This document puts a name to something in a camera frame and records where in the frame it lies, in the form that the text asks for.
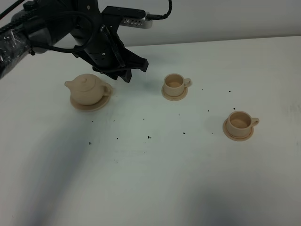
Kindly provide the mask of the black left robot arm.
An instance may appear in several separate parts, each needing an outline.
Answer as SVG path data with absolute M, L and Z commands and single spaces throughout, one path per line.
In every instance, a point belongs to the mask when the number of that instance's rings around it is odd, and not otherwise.
M 95 72 L 130 82 L 132 70 L 145 72 L 148 61 L 128 50 L 118 36 L 121 25 L 137 27 L 144 10 L 107 6 L 96 0 L 29 0 L 0 30 L 0 74 L 25 56 L 46 51 L 72 54 Z

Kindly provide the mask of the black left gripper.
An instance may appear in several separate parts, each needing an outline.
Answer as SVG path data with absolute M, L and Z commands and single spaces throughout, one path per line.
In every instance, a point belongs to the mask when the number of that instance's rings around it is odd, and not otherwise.
M 83 50 L 75 52 L 76 58 L 81 58 L 92 65 L 95 72 L 105 74 L 113 80 L 120 77 L 129 83 L 132 78 L 132 69 L 147 71 L 149 63 L 131 52 L 121 44 L 116 24 L 97 24 L 92 31 L 92 40 Z

